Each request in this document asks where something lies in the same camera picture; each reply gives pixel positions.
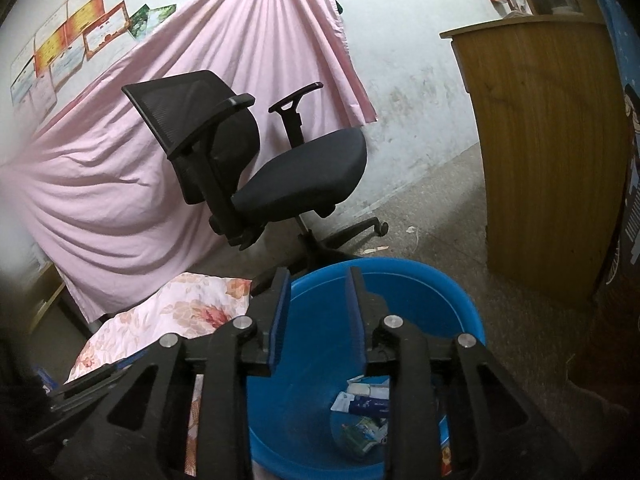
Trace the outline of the blue plastic basin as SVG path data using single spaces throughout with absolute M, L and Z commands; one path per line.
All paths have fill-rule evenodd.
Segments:
M 424 333 L 452 338 L 467 332 L 484 339 L 480 315 L 452 278 L 427 264 L 396 258 L 359 258 L 296 280 L 276 371 L 247 381 L 253 460 L 280 479 L 379 479 L 380 446 L 357 460 L 336 441 L 354 419 L 331 405 L 361 372 L 350 340 L 346 278 L 360 269 L 366 289 Z

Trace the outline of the floral pink quilt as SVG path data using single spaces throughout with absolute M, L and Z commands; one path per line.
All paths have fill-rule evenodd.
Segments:
M 148 300 L 111 318 L 85 344 L 67 383 L 149 347 L 161 336 L 174 333 L 186 339 L 212 334 L 217 328 L 247 312 L 250 281 L 183 273 Z M 196 432 L 201 393 L 192 396 L 186 478 L 196 475 Z

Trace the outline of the wooden cabinet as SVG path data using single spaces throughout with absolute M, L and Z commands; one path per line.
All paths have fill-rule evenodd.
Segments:
M 608 29 L 538 15 L 445 32 L 480 137 L 491 271 L 579 304 L 597 285 L 630 154 Z

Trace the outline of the wall certificates cluster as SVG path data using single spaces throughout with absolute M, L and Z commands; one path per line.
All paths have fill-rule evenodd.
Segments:
M 44 122 L 176 12 L 178 0 L 18 0 L 1 27 L 1 115 Z

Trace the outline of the pink hanging sheet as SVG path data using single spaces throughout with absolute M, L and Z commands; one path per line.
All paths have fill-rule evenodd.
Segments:
M 190 158 L 243 206 L 292 154 L 273 110 L 302 101 L 306 142 L 374 122 L 335 0 L 195 0 L 66 107 L 1 169 L 1 188 L 89 322 L 145 300 L 219 242 L 192 204 Z

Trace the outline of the black office chair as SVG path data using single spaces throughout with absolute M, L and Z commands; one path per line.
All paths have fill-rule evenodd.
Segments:
M 303 136 L 298 104 L 322 87 L 307 84 L 269 107 L 290 146 L 256 174 L 248 170 L 262 140 L 251 94 L 235 93 L 210 70 L 126 84 L 122 92 L 174 168 L 184 201 L 206 205 L 212 230 L 244 250 L 270 223 L 307 212 L 329 217 L 363 177 L 368 151 L 361 129 Z

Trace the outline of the wooden shelf desk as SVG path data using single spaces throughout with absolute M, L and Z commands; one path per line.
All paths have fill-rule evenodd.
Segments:
M 30 334 L 37 328 L 64 289 L 65 283 L 52 262 L 48 262 L 30 281 L 27 289 Z

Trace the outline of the green blue snack packet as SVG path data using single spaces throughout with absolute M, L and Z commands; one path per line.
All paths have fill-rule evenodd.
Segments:
M 344 424 L 338 443 L 353 458 L 363 460 L 387 441 L 388 420 L 361 417 L 353 424 Z

